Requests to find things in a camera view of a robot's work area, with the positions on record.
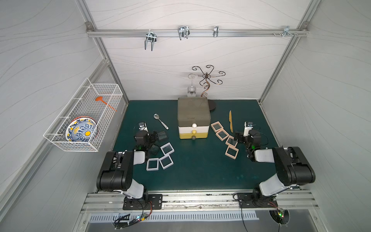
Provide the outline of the pink brooch box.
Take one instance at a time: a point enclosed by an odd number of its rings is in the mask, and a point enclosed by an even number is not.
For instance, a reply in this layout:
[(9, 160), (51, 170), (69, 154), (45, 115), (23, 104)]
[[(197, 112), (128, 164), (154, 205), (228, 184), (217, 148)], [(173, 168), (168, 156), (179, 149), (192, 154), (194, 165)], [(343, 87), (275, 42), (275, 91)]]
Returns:
[(224, 141), (226, 139), (229, 138), (229, 134), (224, 130), (224, 129), (220, 129), (218, 130), (215, 135), (221, 140), (221, 141)]
[(230, 146), (230, 147), (236, 147), (237, 144), (238, 144), (238, 141), (235, 140), (235, 138), (233, 136), (229, 136), (226, 140), (226, 143), (225, 143), (227, 146)]
[(239, 149), (232, 147), (232, 146), (227, 146), (225, 155), (235, 160), (238, 156), (238, 153), (239, 153)]
[(211, 128), (213, 129), (213, 131), (215, 133), (217, 133), (218, 131), (224, 129), (224, 127), (222, 126), (222, 124), (219, 121), (217, 121), (215, 123), (212, 123), (210, 126), (211, 126)]

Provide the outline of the three-tier drawer organizer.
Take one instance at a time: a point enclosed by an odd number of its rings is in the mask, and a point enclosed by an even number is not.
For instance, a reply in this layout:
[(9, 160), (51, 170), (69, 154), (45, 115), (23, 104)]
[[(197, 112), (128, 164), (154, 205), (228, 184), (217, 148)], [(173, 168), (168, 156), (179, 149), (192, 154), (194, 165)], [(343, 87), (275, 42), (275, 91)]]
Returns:
[(206, 97), (183, 97), (177, 101), (177, 121), (180, 139), (208, 137), (211, 115)]

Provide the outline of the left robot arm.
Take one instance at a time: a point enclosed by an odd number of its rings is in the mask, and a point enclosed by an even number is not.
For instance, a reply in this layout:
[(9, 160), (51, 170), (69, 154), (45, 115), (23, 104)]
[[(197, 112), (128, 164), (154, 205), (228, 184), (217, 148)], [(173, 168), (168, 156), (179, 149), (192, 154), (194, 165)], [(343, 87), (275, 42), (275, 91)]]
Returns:
[(133, 150), (108, 151), (100, 168), (96, 187), (98, 191), (117, 192), (129, 199), (148, 202), (148, 191), (143, 184), (133, 178), (134, 166), (149, 160), (150, 149), (158, 141), (158, 133), (138, 131)]

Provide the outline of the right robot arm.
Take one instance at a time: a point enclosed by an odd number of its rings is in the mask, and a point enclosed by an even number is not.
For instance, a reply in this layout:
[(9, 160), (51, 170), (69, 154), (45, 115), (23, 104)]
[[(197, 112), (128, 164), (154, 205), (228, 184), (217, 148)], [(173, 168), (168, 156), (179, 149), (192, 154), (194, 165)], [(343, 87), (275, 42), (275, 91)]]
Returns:
[(261, 133), (257, 130), (236, 132), (234, 140), (244, 144), (247, 157), (252, 162), (275, 165), (275, 174), (254, 188), (253, 199), (271, 198), (287, 189), (315, 182), (315, 171), (299, 147), (263, 149), (260, 143)]

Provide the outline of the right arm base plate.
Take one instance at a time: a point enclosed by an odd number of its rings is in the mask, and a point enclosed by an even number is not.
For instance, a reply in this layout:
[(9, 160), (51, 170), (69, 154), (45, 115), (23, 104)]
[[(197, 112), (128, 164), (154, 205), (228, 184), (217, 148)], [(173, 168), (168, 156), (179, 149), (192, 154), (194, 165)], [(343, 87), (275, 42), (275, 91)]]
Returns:
[(241, 209), (252, 209), (252, 208), (274, 208), (278, 207), (278, 203), (275, 197), (260, 196), (255, 193), (236, 193), (233, 196), (239, 204)]

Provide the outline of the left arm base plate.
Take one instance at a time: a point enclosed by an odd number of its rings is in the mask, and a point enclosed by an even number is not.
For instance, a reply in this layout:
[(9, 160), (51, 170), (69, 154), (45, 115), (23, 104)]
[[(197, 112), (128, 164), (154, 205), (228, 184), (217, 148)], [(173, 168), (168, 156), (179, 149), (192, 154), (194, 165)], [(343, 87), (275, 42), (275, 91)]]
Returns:
[(162, 194), (144, 195), (141, 199), (124, 198), (123, 210), (160, 210), (162, 209)]

